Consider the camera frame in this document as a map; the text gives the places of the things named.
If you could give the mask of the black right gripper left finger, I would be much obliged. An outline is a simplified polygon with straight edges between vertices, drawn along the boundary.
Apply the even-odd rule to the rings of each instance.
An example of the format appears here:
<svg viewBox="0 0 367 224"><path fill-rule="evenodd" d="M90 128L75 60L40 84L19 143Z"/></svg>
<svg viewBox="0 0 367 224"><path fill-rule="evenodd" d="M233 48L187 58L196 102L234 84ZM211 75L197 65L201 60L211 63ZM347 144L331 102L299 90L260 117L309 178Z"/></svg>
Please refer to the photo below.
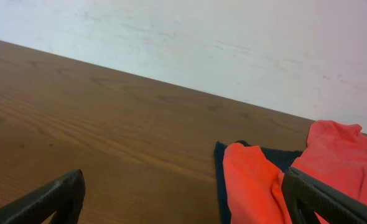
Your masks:
<svg viewBox="0 0 367 224"><path fill-rule="evenodd" d="M41 186L0 208L1 224L77 224L85 198L85 180L80 169Z"/></svg>

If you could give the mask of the navy blue garment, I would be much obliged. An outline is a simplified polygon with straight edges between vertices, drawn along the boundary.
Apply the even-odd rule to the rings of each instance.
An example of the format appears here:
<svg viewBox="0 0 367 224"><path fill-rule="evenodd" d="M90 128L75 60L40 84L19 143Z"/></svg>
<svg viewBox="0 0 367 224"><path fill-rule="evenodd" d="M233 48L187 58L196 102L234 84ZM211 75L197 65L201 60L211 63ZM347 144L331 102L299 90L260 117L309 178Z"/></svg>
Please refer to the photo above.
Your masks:
<svg viewBox="0 0 367 224"><path fill-rule="evenodd" d="M220 218L222 224L231 223L231 212L228 208L228 196L226 191L225 176L223 170L223 158L228 146L217 141L214 148L214 161L216 172L216 186L218 194L218 204L220 209ZM283 151L279 149L270 149L261 147L262 153L266 159L285 172L294 160L302 155L302 151Z"/></svg>

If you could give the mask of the orange t-shirt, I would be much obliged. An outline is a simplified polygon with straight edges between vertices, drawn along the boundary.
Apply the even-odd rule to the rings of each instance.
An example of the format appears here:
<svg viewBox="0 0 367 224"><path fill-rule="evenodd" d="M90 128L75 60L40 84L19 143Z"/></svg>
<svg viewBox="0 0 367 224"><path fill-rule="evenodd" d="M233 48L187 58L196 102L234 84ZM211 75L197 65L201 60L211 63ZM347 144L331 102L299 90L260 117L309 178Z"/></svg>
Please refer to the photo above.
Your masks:
<svg viewBox="0 0 367 224"><path fill-rule="evenodd" d="M306 150L290 167L367 205L367 136L361 130L358 124L314 122ZM231 223L291 222L282 193L285 172L259 146L230 144L223 170Z"/></svg>

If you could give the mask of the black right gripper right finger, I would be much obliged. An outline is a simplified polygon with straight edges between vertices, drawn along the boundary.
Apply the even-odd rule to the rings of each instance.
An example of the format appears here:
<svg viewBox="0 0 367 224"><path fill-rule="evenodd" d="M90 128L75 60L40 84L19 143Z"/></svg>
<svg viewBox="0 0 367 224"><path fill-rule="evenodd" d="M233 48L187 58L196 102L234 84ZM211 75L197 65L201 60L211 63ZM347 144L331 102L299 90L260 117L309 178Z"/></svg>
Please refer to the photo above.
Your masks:
<svg viewBox="0 0 367 224"><path fill-rule="evenodd" d="M314 179L288 168L282 181L282 193L294 224L367 224L367 205Z"/></svg>

